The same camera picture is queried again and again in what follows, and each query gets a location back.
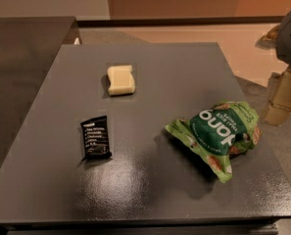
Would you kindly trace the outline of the pale yellow sponge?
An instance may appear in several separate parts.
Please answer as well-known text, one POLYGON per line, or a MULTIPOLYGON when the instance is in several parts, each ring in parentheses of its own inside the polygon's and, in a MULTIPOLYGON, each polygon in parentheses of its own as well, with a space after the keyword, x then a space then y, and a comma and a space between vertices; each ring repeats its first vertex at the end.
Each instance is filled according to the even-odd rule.
POLYGON ((135 91, 131 65, 109 67, 107 76, 110 81, 108 92, 111 96, 132 94, 135 91))

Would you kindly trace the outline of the black snack bar wrapper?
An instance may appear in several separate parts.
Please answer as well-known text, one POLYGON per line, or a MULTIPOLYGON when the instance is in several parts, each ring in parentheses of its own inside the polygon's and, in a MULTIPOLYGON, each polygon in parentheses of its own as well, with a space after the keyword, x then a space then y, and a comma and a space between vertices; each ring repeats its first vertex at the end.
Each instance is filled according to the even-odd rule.
POLYGON ((110 151, 107 117, 94 117, 81 124, 85 158, 108 159, 110 151))

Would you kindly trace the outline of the green chips bag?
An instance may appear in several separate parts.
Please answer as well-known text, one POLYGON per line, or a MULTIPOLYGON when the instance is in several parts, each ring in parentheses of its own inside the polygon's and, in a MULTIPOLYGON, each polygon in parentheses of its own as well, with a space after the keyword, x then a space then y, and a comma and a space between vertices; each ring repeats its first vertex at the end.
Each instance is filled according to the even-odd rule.
POLYGON ((230 158, 259 143, 259 115, 247 102, 222 102, 192 119, 177 118, 166 131, 198 155, 222 183, 232 178, 230 158))

